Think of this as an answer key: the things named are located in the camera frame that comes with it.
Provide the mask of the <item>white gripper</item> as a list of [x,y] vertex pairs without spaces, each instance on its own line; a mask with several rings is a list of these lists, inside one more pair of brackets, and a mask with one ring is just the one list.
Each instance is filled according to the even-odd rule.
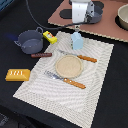
[[87,16],[94,16],[94,4],[92,0],[71,0],[72,22],[86,22]]

